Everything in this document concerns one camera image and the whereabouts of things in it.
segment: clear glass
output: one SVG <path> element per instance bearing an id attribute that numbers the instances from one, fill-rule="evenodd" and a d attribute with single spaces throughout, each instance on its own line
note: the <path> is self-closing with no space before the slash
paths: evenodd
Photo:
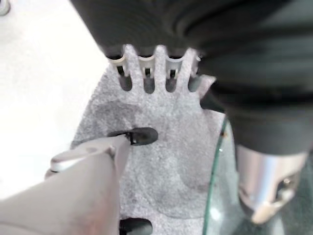
<path id="1" fill-rule="evenodd" d="M 301 172 L 297 195 L 269 222 L 252 224 L 241 211 L 230 125 L 224 121 L 212 168 L 203 235 L 312 235 L 313 156 Z"/>

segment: white surface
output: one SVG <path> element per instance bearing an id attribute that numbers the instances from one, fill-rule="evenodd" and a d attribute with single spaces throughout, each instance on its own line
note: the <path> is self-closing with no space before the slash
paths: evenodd
<path id="1" fill-rule="evenodd" d="M 108 66 L 68 1 L 11 6 L 0 17 L 0 199 L 43 180 Z"/>

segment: gray felt pad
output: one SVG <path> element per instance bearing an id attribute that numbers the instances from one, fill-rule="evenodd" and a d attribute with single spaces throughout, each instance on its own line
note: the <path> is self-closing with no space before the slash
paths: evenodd
<path id="1" fill-rule="evenodd" d="M 188 50 L 173 93 L 165 89 L 165 49 L 156 49 L 156 90 L 147 94 L 134 49 L 126 47 L 133 88 L 123 91 L 112 67 L 101 78 L 72 146 L 134 127 L 153 127 L 159 140 L 132 148 L 121 180 L 121 217 L 151 220 L 155 235 L 200 235 L 215 145 L 224 115 L 203 110 L 187 84 L 195 52 Z"/>

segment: silver metal fitting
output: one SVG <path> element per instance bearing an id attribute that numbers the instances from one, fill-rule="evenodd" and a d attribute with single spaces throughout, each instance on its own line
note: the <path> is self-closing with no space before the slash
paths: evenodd
<path id="1" fill-rule="evenodd" d="M 192 61 L 190 77 L 195 78 L 198 77 L 198 63 L 201 61 L 201 58 L 197 55 Z"/>
<path id="2" fill-rule="evenodd" d="M 11 8 L 9 0 L 0 0 L 0 16 L 5 16 Z"/>
<path id="3" fill-rule="evenodd" d="M 166 78 L 167 79 L 171 79 L 171 78 L 177 79 L 182 61 L 183 61 L 183 57 L 179 59 L 172 59 L 168 56 L 166 57 Z"/>
<path id="4" fill-rule="evenodd" d="M 63 172 L 78 162 L 94 155 L 108 155 L 115 162 L 117 173 L 123 172 L 131 142 L 125 135 L 91 140 L 80 144 L 73 150 L 63 152 L 51 159 L 50 169 L 45 178 Z"/>
<path id="5" fill-rule="evenodd" d="M 155 62 L 156 58 L 154 55 L 150 57 L 138 57 L 140 70 L 144 78 L 154 78 L 155 73 Z"/>
<path id="6" fill-rule="evenodd" d="M 295 195 L 308 153 L 270 155 L 236 146 L 239 199 L 250 220 L 262 224 Z"/>
<path id="7" fill-rule="evenodd" d="M 109 59 L 109 61 L 116 67 L 117 72 L 120 75 L 125 76 L 125 77 L 130 75 L 128 64 L 127 64 L 127 58 L 125 54 L 123 54 L 123 56 L 119 59 L 116 59 L 116 60 Z"/>

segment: black rubber tip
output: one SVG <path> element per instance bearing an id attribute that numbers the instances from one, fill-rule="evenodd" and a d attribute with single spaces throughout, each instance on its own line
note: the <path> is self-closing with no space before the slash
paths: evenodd
<path id="1" fill-rule="evenodd" d="M 154 78 L 144 78 L 143 88 L 146 93 L 152 94 L 155 91 L 155 79 Z"/>
<path id="2" fill-rule="evenodd" d="M 165 88 L 167 92 L 174 92 L 176 89 L 177 80 L 173 78 L 166 79 Z"/>
<path id="3" fill-rule="evenodd" d="M 158 139 L 158 133 L 151 127 L 134 128 L 133 130 L 114 131 L 109 133 L 108 137 L 126 135 L 130 140 L 131 145 L 140 146 L 151 144 Z"/>
<path id="4" fill-rule="evenodd" d="M 120 235 L 151 235 L 152 223 L 148 219 L 128 218 L 119 222 Z"/>
<path id="5" fill-rule="evenodd" d="M 133 87 L 131 76 L 130 75 L 127 77 L 120 76 L 119 77 L 119 84 L 124 91 L 129 92 Z"/>
<path id="6" fill-rule="evenodd" d="M 199 88 L 201 81 L 201 76 L 190 77 L 188 81 L 188 90 L 190 92 L 195 92 Z"/>

